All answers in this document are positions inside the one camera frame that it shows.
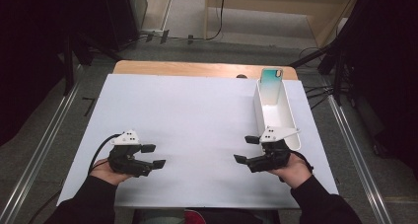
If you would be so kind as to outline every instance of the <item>person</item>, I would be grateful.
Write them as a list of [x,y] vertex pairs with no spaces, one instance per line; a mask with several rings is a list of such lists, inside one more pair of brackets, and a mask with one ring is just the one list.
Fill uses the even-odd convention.
[[[280,177],[291,188],[291,195],[302,210],[301,224],[362,223],[341,196],[326,191],[298,156],[291,154],[286,167],[269,173]],[[129,175],[115,173],[106,159],[97,161],[75,196],[61,202],[45,223],[113,223],[117,186],[129,178]],[[226,209],[226,212],[196,209],[185,211],[184,218],[186,224],[262,223],[248,212],[235,209]]]

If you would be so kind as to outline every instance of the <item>black sleeve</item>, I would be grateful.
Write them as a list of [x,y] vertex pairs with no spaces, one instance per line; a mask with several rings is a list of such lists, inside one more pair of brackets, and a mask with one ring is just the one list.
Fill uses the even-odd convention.
[[59,204],[45,223],[114,223],[117,186],[88,176],[76,195]]
[[362,223],[341,196],[329,194],[314,176],[299,187],[291,189],[291,194],[302,209],[301,224]]

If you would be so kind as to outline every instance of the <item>gray floor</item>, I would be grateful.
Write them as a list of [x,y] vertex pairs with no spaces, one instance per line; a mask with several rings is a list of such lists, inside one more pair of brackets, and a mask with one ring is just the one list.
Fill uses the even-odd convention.
[[[180,19],[181,22],[188,24],[182,25],[184,28],[175,28],[180,24],[174,22],[175,19],[179,19],[179,17],[175,17],[174,10],[175,6],[172,6],[171,19],[168,19],[167,27],[171,27],[171,33],[178,33],[178,36],[171,34],[171,37],[185,37],[185,34],[193,34],[192,31],[184,29],[198,29],[193,26],[191,21],[185,22]],[[292,20],[295,16],[282,16],[282,18]],[[304,48],[313,46],[313,39],[306,35],[306,29],[303,29],[302,22],[301,20],[301,26],[298,25],[298,28],[302,28],[299,35],[297,32],[292,32],[293,27],[291,27],[286,30],[288,32],[280,32],[283,35],[281,39],[277,38],[275,39],[277,41],[272,42],[261,40],[250,43],[246,41],[246,34],[224,37],[227,42],[200,41],[191,45],[188,45],[184,40],[174,39],[169,39],[167,43],[160,44],[158,39],[155,38],[151,42],[139,41],[129,45],[120,54],[127,59],[136,60],[286,65],[298,59],[301,56],[300,54],[303,56],[309,53],[310,50],[303,51]],[[230,32],[228,24],[226,26],[225,35]],[[242,30],[242,32],[251,32],[251,26]],[[310,67],[304,66],[297,69],[298,76],[305,86],[323,85],[321,76],[314,70],[317,63],[318,61],[310,62]],[[53,140],[35,182],[16,216],[15,223],[27,223],[35,211],[61,188],[91,115],[91,112],[86,114],[90,101],[83,100],[83,98],[97,98],[99,96],[105,76],[111,73],[113,66],[114,62],[112,60],[104,55],[97,54],[92,66],[84,67],[85,72],[80,77],[80,86],[74,102]],[[19,134],[0,147],[0,161],[2,161],[0,167],[0,208],[2,210],[63,99],[61,96],[63,87],[64,83],[60,82],[53,88]],[[319,99],[312,99],[310,103],[314,105]],[[382,159],[374,154],[373,142],[363,122],[357,112],[345,101],[345,98],[342,99],[343,109],[349,124],[384,198],[384,203],[391,218],[394,223],[415,222],[414,220],[418,220],[418,213],[416,212],[418,208],[418,183],[412,172],[396,159]],[[314,108],[313,117],[340,194],[353,206],[364,223],[377,223],[330,103],[324,101]],[[45,208],[36,223],[41,223],[54,210],[53,203]],[[130,223],[133,214],[131,209],[116,208],[116,211],[116,223]],[[280,211],[283,223],[298,223],[299,215],[299,210]]]
[[[173,0],[166,30],[173,37],[203,37],[205,0]],[[220,27],[221,10],[208,10],[208,37]],[[301,15],[225,9],[216,41],[306,48],[316,46],[308,21]]]

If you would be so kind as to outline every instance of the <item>white sheet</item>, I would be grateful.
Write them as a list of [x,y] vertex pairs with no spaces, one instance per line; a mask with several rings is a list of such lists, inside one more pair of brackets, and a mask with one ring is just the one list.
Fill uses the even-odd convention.
[[[325,188],[337,193],[314,119],[300,81],[284,80],[302,152]],[[137,160],[166,159],[161,170],[129,179],[116,206],[141,208],[234,207],[292,208],[290,188],[268,173],[251,173],[234,154],[260,155],[246,144],[257,135],[253,105],[256,80],[150,75],[108,75],[58,203],[74,196],[99,145],[115,133],[134,128],[151,154]],[[104,147],[99,158],[108,156]]]

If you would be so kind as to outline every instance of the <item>cable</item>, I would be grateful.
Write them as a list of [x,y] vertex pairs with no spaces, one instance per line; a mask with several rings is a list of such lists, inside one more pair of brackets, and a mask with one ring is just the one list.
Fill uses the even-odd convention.
[[34,216],[32,216],[31,220],[28,222],[28,224],[32,224],[34,223],[35,219],[37,218],[37,216],[43,211],[43,209],[53,200],[55,199],[55,197],[57,197],[59,195],[59,193],[62,192],[62,189],[60,189],[58,192],[56,192],[46,203],[43,204],[43,206],[41,206],[36,213],[34,214]]
[[313,105],[311,107],[311,110],[316,108],[319,104],[321,104],[323,101],[325,101],[330,95],[326,95],[325,97],[323,97],[318,103],[316,103],[315,105]]
[[[302,58],[302,54],[306,51],[306,50],[308,50],[308,49],[317,49],[317,50],[319,50],[320,51],[320,48],[318,48],[318,47],[307,47],[307,48],[304,48],[300,53],[299,53],[299,59],[301,59]],[[307,63],[304,63],[304,65],[306,66],[306,67],[308,67],[308,68],[314,68],[314,67],[316,67],[316,66],[314,66],[314,65],[308,65]]]
[[[221,19],[220,19],[220,27],[219,27],[218,32],[213,37],[209,37],[209,38],[199,37],[199,38],[192,38],[191,40],[193,40],[193,41],[196,41],[196,40],[197,41],[207,41],[207,40],[212,40],[212,39],[216,38],[219,35],[219,33],[221,32],[222,27],[223,27],[224,5],[225,5],[225,0],[222,0],[222,2],[221,2]],[[139,41],[139,40],[141,40],[143,38],[147,38],[147,37],[140,37],[140,38],[138,38],[137,41]],[[185,38],[185,37],[167,37],[167,39],[190,40],[190,38]]]
[[321,96],[321,95],[324,95],[324,94],[326,94],[326,95],[331,95],[333,90],[334,90],[334,89],[328,89],[328,90],[325,90],[325,91],[324,91],[324,92],[322,92],[322,93],[319,93],[319,94],[313,94],[313,95],[307,96],[307,99],[316,98],[316,97]]
[[101,162],[101,163],[96,164],[96,165],[92,168],[92,170],[94,170],[96,167],[101,166],[101,165],[103,165],[104,163],[107,163],[107,162],[108,162],[108,160],[105,160],[104,162]]
[[332,85],[326,85],[326,86],[304,86],[304,88],[315,88],[315,89],[332,88]]
[[304,86],[304,88],[309,88],[309,90],[307,90],[307,91],[305,91],[305,93],[307,94],[307,93],[310,93],[310,92],[312,92],[312,91],[314,91],[314,90],[318,90],[318,89],[324,89],[324,90],[332,90],[333,88],[332,88],[332,85],[329,85],[329,86],[322,86],[322,87],[305,87]]
[[[218,14],[218,0],[216,0],[216,3],[215,3],[215,13],[216,13],[216,19],[218,20],[218,23],[221,23],[221,18]],[[221,35],[221,38],[219,40],[221,40],[224,37],[224,33],[221,33],[221,34],[222,35]]]
[[[107,161],[101,162],[99,164],[95,164],[96,158],[98,157],[99,153],[101,152],[102,148],[109,142],[110,139],[114,138],[114,137],[118,137],[120,134],[113,134],[111,137],[107,138],[102,144],[101,146],[98,148],[98,150],[96,151],[95,156],[93,157],[92,163],[90,164],[89,167],[89,172],[87,173],[87,176],[89,175],[89,173],[96,167],[103,165],[104,163],[106,163]],[[56,192],[46,203],[43,204],[43,206],[41,206],[36,213],[32,216],[31,220],[28,222],[28,224],[32,224],[34,223],[35,219],[39,216],[39,214],[44,210],[44,208],[55,198],[59,195],[59,193],[62,192],[62,189],[60,189],[58,192]]]
[[109,142],[110,139],[115,138],[115,137],[118,137],[118,136],[120,136],[120,134],[113,134],[111,137],[107,138],[101,144],[101,146],[99,146],[98,150],[96,151],[95,156],[93,156],[92,162],[90,163],[90,166],[89,166],[89,172],[87,174],[89,174],[93,170],[94,165],[95,165],[95,162],[96,162],[96,158],[98,157],[98,155],[101,152],[102,148]]

